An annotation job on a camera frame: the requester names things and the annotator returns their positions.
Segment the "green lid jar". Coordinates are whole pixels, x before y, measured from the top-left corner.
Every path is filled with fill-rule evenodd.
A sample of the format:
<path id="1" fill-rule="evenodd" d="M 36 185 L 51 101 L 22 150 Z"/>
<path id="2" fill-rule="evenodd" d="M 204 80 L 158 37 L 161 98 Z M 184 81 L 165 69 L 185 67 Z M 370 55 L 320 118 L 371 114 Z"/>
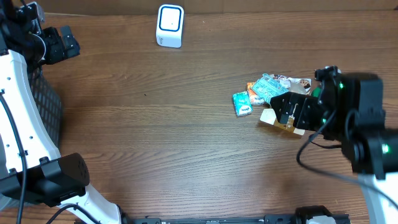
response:
<path id="1" fill-rule="evenodd" d="M 312 91 L 311 96 L 313 96 L 313 97 L 315 97 L 315 98 L 318 98 L 318 97 L 320 96 L 321 91 L 322 91 L 322 89 L 321 89 L 320 87 L 316 87 L 316 88 Z"/>

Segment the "brown clear snack bag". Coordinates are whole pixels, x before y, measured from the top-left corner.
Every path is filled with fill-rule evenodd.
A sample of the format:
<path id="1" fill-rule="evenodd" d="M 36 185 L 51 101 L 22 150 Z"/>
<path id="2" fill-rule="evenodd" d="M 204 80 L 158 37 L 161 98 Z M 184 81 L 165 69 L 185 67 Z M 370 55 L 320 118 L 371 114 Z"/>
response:
<path id="1" fill-rule="evenodd" d="M 309 94 L 311 89 L 311 79 L 309 78 L 292 78 L 292 77 L 287 77 L 283 75 L 274 75 L 274 74 L 269 75 L 269 77 L 275 79 L 283 87 L 294 93 L 307 95 Z M 298 134 L 300 136 L 303 136 L 305 134 L 305 131 L 303 129 L 298 129 L 293 126 L 294 122 L 293 116 L 289 116 L 287 124 L 280 124 L 277 121 L 275 112 L 272 108 L 263 110 L 260 117 L 260 121 L 278 127 L 290 133 Z"/>

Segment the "teal snack packet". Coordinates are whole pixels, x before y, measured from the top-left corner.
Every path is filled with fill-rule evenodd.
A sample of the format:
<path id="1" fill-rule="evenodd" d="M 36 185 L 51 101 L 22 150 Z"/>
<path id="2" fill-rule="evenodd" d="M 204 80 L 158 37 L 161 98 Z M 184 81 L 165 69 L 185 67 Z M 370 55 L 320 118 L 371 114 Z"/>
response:
<path id="1" fill-rule="evenodd" d="M 269 104 L 271 99 L 276 96 L 283 95 L 289 90 L 282 86 L 277 80 L 270 75 L 264 73 L 252 86 L 252 90 L 264 101 Z"/>

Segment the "orange snack packet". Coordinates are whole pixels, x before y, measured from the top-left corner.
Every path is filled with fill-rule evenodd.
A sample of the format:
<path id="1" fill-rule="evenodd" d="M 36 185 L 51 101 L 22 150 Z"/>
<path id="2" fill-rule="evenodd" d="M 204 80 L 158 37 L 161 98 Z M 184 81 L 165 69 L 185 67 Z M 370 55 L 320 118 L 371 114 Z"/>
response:
<path id="1" fill-rule="evenodd" d="M 265 100 L 258 96 L 252 89 L 254 85 L 254 82 L 248 82 L 246 84 L 246 90 L 249 95 L 249 99 L 252 105 L 263 105 L 265 103 Z"/>

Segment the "teal tissue pack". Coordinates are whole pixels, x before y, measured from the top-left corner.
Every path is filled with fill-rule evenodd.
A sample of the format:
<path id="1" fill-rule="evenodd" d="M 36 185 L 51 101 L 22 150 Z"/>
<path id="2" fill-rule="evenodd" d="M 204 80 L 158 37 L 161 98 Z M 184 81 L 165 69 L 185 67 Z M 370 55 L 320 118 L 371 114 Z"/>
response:
<path id="1" fill-rule="evenodd" d="M 232 95 L 236 116 L 246 116 L 252 113 L 252 104 L 247 91 Z"/>

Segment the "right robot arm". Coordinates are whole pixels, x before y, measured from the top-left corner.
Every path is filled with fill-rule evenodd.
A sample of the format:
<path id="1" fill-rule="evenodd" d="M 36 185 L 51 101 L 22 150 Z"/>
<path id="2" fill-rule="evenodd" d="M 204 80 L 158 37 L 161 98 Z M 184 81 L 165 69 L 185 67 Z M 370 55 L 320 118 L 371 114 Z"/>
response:
<path id="1" fill-rule="evenodd" d="M 371 223 L 397 223 L 397 130 L 386 127 L 383 82 L 375 73 L 342 73 L 336 66 L 315 71 L 317 95 L 287 92 L 271 98 L 278 122 L 312 131 L 296 155 L 299 166 L 361 187 Z M 301 154 L 318 136 L 336 141 L 350 161 L 353 179 L 304 164 Z"/>

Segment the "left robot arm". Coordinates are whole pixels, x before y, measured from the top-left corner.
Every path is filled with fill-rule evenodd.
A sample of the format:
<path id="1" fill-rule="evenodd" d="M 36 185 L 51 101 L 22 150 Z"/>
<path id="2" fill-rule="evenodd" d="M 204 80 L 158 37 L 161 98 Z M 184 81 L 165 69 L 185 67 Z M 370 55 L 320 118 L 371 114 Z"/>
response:
<path id="1" fill-rule="evenodd" d="M 128 223 L 91 185 L 84 159 L 59 151 L 63 107 L 42 67 L 80 46 L 68 26 L 42 28 L 44 20 L 36 2 L 1 2 L 1 208 L 43 203 L 81 223 Z"/>

